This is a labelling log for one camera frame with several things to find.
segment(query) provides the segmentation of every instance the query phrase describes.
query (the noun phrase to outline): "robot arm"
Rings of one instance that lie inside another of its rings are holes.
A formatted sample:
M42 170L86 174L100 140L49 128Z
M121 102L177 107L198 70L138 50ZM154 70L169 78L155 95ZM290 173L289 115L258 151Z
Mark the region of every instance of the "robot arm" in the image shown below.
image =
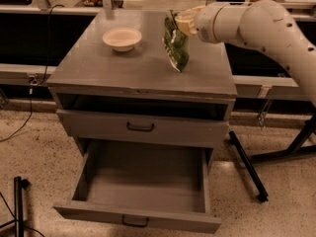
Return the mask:
M250 6L212 3L176 18L185 34L259 51L276 61L316 106L316 47L286 9L272 0Z

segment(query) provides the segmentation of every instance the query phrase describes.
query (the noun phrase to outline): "black cable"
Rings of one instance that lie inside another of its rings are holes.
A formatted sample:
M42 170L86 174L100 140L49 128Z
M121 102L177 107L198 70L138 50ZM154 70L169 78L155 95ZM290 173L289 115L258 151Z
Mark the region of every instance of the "black cable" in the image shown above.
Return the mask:
M21 127L19 129L17 129L15 132L13 132L10 136L0 139L0 142L4 142L7 141L9 139L11 139L15 134L17 134L24 126L27 125L27 122L30 120L32 114L33 114L33 108L32 108L32 93L33 93L33 88L31 86L30 88L30 114L28 116L28 118L25 120L25 122L21 125Z
M1 199L4 201L4 204L6 205L6 207L8 208L8 210L10 211L10 213L11 213L11 215L13 216L14 220L15 220L15 221L18 221L17 218L16 218L16 216L13 214L12 210L10 209L8 202L4 199L4 197L3 197L3 195L2 195L1 192L0 192L0 197L1 197ZM39 234L39 235L42 236L42 237L45 237L41 232L39 232L38 230L36 230L36 229L34 229L34 228L30 227L30 226L27 226L27 225L24 224L24 227L27 228L27 229L29 229L29 230L31 230L31 231L37 232L37 234Z
M39 232L38 230L36 230L36 229L34 229L34 228L30 227L30 226L24 225L24 227L29 229L29 230L31 230L31 231L37 232L37 234L39 234L42 237L45 237L41 232Z
M16 216L13 214L12 210L9 207L9 204L7 203L7 201L4 199L2 193L0 192L0 197L3 199L4 204L7 206L8 210L10 211L11 215L13 216L14 219L16 219Z
M47 17L47 31L48 31L48 38L47 38L47 58L46 58L46 67L45 67L45 71L43 73L43 77L40 83L38 83L38 85L41 85L45 82L46 79L46 75L47 75L47 69L48 69L48 63L50 60L50 51L51 51L51 28L50 28L50 16L52 14L52 11L54 8L56 7L64 7L61 4L57 4L54 5L53 7L50 8L50 11L48 13L48 17Z

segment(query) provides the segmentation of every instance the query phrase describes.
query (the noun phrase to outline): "terrazzo floor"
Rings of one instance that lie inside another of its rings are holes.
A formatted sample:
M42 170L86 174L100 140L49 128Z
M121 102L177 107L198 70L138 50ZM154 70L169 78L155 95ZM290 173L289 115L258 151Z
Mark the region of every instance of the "terrazzo floor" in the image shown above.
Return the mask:
M29 115L28 102L12 102L0 111L0 138L21 126ZM53 208L66 201L82 156L68 137L51 102L33 104L33 115L13 138L0 143L0 192L13 208L13 179L21 176L31 183L24 194L26 224L51 237L313 237L316 236L316 157L256 165L269 201L256 199L251 182L228 134L215 153L209 174L211 214L222 219L214 235L153 228L131 228L106 223L67 220ZM257 114L234 112L234 130L249 155L286 148L310 116L267 115L260 128ZM314 135L308 143L314 143ZM0 201L0 225L12 217ZM13 228L0 236L14 236ZM25 236L40 236L25 231Z

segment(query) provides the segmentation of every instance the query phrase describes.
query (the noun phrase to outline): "black stand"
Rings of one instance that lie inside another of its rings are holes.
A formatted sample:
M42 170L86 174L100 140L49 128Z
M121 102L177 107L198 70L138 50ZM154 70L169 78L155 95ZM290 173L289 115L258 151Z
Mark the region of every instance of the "black stand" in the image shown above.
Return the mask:
M255 185L257 186L257 189L260 193L258 195L258 199L260 201L268 200L267 199L268 194L261 180L259 179L257 172L254 169L252 163L298 158L301 156L315 154L316 145L302 147L306 139L308 139L309 136L315 132L315 130L316 130L316 114L313 115L311 120L306 122L305 126L301 129L301 131L295 137L293 142L287 147L287 149L271 152L271 153L263 153L263 154L254 155L251 157L251 161L247 157L236 134L233 131L229 132L229 135L231 137L231 142L236 146L236 149L239 152L245 166L247 167L249 174L251 175Z
M254 183L259 191L258 200L259 201L268 201L268 193L267 193L263 183L261 182L260 178L258 177L257 172L254 169L253 165L251 164L247 154L245 153L242 145L240 144L239 139L237 138L235 132L230 131L229 135L230 135L230 142L235 145L241 159L243 160L251 178L253 179L253 181L254 181Z
M305 126L298 133L293 142L287 147L287 149L272 153L254 155L251 157L251 161L253 163L260 163L315 154L315 145L302 147L306 139L308 139L310 135L315 132L315 129L316 114L314 114L313 117L306 122Z
M14 223L16 237L24 237L22 188L25 188L28 183L27 180L22 180L21 177L14 178L14 219L0 225L1 229Z

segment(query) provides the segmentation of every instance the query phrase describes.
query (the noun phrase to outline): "bowl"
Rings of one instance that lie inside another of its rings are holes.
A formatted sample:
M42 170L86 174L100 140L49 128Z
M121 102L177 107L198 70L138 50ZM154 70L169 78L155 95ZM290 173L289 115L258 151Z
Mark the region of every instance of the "bowl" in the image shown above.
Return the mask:
M141 40L141 32L134 28L116 28L103 35L103 42L116 51L130 51Z

